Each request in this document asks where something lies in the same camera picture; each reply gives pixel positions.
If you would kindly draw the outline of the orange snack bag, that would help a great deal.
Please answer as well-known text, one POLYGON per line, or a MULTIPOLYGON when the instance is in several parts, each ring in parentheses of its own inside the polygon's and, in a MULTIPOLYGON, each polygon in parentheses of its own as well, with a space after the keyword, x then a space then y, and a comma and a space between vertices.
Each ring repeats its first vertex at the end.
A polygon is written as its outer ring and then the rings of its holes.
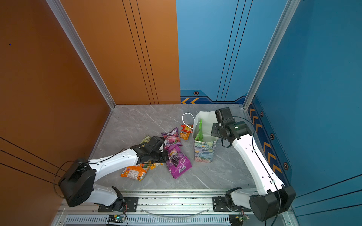
POLYGON ((148 164, 138 164, 135 166, 126 167, 121 174, 122 178, 129 178, 137 181, 142 181, 150 166, 148 164))

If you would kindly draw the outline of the purple grape candy bag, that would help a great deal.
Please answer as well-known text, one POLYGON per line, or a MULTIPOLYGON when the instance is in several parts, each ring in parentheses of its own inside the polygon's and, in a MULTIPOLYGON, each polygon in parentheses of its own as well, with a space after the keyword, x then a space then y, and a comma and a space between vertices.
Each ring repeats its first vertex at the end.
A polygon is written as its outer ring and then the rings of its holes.
POLYGON ((190 160, 176 144, 168 148, 168 158, 166 165, 174 179, 192 168, 190 160))

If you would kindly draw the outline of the green Lays chips bag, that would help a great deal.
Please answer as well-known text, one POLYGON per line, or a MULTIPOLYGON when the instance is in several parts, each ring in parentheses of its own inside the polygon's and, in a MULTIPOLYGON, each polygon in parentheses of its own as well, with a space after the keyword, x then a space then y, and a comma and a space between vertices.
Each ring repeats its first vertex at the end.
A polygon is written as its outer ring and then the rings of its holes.
POLYGON ((196 137, 194 139, 195 139, 195 141, 203 142, 204 136, 203 136, 203 129, 202 129, 202 119, 199 120, 198 132, 197 132, 196 137))

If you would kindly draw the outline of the colourful white paper bag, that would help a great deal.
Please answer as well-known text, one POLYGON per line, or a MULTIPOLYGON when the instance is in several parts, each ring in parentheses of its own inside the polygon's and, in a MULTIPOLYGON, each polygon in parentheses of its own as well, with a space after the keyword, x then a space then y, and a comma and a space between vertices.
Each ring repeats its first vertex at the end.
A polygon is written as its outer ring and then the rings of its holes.
POLYGON ((212 137, 211 129, 214 122, 217 122, 216 114, 215 112, 205 112, 200 111, 194 116, 192 113, 184 113, 182 115, 182 122, 184 124, 189 125, 188 123, 185 123, 185 116, 191 116, 193 118, 193 131, 192 131, 192 137, 194 140, 194 158, 196 162, 202 162, 202 163, 211 163, 214 158, 214 153, 216 149, 216 144, 218 141, 217 137, 212 137), (199 120, 202 119, 202 129, 203 129, 203 142, 195 141, 196 134, 198 132, 198 123, 199 120))

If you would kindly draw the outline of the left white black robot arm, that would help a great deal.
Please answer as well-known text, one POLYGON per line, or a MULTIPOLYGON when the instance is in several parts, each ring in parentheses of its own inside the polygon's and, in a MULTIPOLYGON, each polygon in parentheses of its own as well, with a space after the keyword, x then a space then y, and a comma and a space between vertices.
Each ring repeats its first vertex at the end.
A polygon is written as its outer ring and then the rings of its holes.
POLYGON ((79 158, 58 181, 58 186, 69 207, 91 202, 113 212, 125 209, 125 200, 115 187, 105 187, 97 181, 123 168, 147 163, 165 163, 168 154, 163 137, 153 136, 149 142, 132 146, 114 155, 86 160, 79 158))

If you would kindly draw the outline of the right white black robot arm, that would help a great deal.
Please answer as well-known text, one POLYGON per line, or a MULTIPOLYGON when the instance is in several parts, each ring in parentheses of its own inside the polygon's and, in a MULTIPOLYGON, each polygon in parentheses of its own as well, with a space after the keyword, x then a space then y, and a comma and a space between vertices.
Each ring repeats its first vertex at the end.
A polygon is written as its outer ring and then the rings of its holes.
POLYGON ((287 211, 296 197, 292 186, 287 186, 271 169, 262 155, 250 128, 243 121, 224 125, 214 123, 211 136, 228 140, 246 164, 256 185, 256 191, 234 188, 226 193, 229 208, 252 210, 260 221, 277 217, 287 211))

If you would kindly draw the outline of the green yellow Fox's candy bag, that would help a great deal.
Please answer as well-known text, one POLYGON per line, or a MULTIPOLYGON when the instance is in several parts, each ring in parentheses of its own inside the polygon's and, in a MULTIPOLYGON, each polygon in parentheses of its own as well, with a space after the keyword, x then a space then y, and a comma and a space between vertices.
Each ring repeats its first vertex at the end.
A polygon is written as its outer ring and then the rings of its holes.
POLYGON ((141 142, 141 144, 148 143, 151 140, 151 137, 147 135, 141 142))

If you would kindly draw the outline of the purple small snack bag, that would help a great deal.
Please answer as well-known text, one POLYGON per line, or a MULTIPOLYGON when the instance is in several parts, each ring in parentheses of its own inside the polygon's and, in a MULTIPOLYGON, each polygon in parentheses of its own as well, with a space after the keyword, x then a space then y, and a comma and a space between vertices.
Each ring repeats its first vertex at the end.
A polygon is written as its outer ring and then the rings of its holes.
POLYGON ((178 127, 175 127, 171 132, 162 133, 162 137, 165 139, 166 150, 173 145, 182 146, 178 127))

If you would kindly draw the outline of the small orange yellow snack pack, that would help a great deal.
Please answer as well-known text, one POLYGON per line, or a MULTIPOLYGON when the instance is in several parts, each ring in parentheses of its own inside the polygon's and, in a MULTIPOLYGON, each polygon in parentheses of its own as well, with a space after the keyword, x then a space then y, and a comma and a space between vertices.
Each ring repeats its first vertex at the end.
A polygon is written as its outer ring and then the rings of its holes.
POLYGON ((153 169, 157 168, 158 166, 162 166, 162 165, 163 165, 162 163, 152 163, 149 165, 149 169, 153 170, 153 169))

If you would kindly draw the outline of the small orange cracker pack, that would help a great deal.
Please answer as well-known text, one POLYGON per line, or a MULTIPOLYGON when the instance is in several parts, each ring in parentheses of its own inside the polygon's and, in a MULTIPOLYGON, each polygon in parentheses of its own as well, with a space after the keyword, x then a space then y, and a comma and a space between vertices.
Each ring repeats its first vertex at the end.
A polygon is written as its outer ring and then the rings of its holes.
POLYGON ((187 141, 190 137, 190 133, 187 132, 180 132, 180 138, 184 139, 185 141, 187 141))

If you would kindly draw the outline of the small red snack pack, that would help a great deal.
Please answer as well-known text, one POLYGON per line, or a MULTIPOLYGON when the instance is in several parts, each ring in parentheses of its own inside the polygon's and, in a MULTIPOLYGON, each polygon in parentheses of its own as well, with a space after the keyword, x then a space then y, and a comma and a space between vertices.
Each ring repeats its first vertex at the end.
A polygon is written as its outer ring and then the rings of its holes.
POLYGON ((192 126, 189 126, 187 124, 182 125, 182 132, 184 132, 184 133, 192 133, 192 131, 193 131, 192 126))

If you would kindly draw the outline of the left green circuit board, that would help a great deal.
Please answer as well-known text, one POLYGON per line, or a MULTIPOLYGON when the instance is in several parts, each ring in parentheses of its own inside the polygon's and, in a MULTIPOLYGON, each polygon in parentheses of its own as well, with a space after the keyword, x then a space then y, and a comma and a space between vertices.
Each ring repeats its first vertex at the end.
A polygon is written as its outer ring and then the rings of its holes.
POLYGON ((108 225, 126 225, 127 217, 125 215, 109 215, 107 219, 108 225))

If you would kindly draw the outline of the green circuit board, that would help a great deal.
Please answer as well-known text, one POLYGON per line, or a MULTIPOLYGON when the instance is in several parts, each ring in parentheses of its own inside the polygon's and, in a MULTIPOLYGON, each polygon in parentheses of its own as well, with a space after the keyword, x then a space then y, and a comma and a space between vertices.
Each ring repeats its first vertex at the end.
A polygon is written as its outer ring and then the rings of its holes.
POLYGON ((107 219, 108 225, 126 225, 127 217, 125 215, 109 215, 107 219))
POLYGON ((243 226, 243 224, 248 221, 250 217, 248 215, 229 215, 229 222, 231 226, 243 226))

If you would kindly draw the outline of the right green circuit board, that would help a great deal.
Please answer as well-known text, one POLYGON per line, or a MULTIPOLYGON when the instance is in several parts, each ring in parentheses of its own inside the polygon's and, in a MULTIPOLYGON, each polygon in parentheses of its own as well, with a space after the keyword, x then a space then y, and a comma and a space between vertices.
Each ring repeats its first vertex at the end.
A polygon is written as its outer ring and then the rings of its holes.
POLYGON ((243 226, 243 224, 248 221, 250 217, 248 215, 229 215, 229 222, 231 226, 243 226))

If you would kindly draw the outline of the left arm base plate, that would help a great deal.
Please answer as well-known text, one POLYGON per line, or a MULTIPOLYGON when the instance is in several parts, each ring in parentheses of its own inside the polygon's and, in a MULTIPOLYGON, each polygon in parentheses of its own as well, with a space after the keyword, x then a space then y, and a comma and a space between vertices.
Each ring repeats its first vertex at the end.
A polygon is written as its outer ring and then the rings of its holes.
POLYGON ((124 197, 122 201, 118 198, 115 204, 111 204, 109 207, 100 205, 98 212, 136 212, 138 201, 138 197, 124 197))

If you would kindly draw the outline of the aluminium rail frame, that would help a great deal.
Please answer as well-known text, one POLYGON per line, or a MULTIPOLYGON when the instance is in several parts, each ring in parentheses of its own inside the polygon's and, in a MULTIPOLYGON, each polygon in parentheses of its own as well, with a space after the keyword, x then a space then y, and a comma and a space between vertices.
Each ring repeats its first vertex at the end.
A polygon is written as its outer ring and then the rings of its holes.
POLYGON ((266 222, 259 221, 253 212, 214 212, 212 198, 225 196, 225 189, 140 190, 122 191, 124 197, 138 197, 136 212, 98 212, 100 205, 83 203, 69 207, 62 202, 54 226, 114 226, 108 225, 109 215, 125 215, 126 225, 118 226, 230 226, 229 215, 248 215, 243 226, 297 226, 292 209, 266 222))

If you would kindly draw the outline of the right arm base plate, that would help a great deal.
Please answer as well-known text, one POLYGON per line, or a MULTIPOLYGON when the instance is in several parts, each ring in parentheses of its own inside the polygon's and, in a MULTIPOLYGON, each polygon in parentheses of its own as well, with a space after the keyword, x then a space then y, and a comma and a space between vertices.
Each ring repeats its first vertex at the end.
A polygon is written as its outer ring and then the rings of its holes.
POLYGON ((225 196, 215 196, 212 198, 214 212, 251 212, 251 209, 242 206, 231 206, 226 201, 225 196))

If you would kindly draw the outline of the left aluminium corner post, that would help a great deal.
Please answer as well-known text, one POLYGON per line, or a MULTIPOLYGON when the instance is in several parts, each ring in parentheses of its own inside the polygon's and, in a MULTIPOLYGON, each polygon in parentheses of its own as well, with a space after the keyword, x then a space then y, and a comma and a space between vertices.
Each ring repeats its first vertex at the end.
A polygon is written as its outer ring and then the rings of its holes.
POLYGON ((80 57, 82 63, 86 67, 88 73, 92 77, 96 86, 98 87, 100 93, 105 99, 106 103, 111 110, 114 110, 116 103, 113 100, 105 82, 103 81, 98 69, 96 68, 91 56, 89 55, 84 43, 82 42, 77 30, 75 29, 73 23, 71 22, 70 17, 66 13, 65 8, 63 7, 61 1, 59 0, 47 0, 46 1, 50 9, 52 10, 57 21, 61 25, 63 31, 65 32, 67 38, 73 45, 73 48, 80 57))

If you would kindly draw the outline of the aluminium corner post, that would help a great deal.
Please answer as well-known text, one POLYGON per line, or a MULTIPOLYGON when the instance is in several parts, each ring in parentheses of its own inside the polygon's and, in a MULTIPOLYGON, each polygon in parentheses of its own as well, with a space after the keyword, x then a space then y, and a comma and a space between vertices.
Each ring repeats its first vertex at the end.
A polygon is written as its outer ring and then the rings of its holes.
POLYGON ((271 37, 271 40, 268 44, 266 52, 263 56, 263 59, 260 63, 260 66, 255 74, 255 77, 252 81, 248 94, 243 104, 244 110, 248 110, 252 100, 254 99, 256 92, 269 68, 269 65, 284 37, 284 34, 300 4, 300 0, 289 0, 287 1, 285 8, 282 12, 282 15, 277 23, 277 26, 274 30, 274 33, 271 37))
POLYGON ((65 8, 63 7, 61 1, 59 0, 47 0, 46 1, 50 9, 52 10, 57 21, 61 25, 63 31, 65 32, 67 38, 73 45, 73 48, 80 57, 82 63, 86 67, 88 73, 92 77, 96 86, 98 87, 100 93, 105 99, 106 103, 111 110, 114 110, 116 103, 113 100, 105 82, 103 81, 98 69, 96 68, 91 56, 89 55, 84 43, 82 42, 77 30, 75 29, 73 23, 71 22, 70 17, 66 13, 65 8))

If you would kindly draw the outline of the right aluminium corner post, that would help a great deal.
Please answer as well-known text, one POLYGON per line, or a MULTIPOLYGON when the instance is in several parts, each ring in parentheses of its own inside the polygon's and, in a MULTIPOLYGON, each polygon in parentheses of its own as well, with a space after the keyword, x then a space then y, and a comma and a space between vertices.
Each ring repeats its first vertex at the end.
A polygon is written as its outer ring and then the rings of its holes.
POLYGON ((248 94, 243 104, 244 110, 248 110, 252 100, 254 99, 256 92, 269 68, 269 65, 284 37, 284 34, 300 4, 300 0, 289 0, 287 1, 285 8, 282 12, 282 15, 277 23, 277 26, 274 30, 274 33, 271 37, 271 40, 268 44, 266 52, 263 56, 263 59, 260 63, 260 66, 255 74, 255 77, 252 81, 248 94))

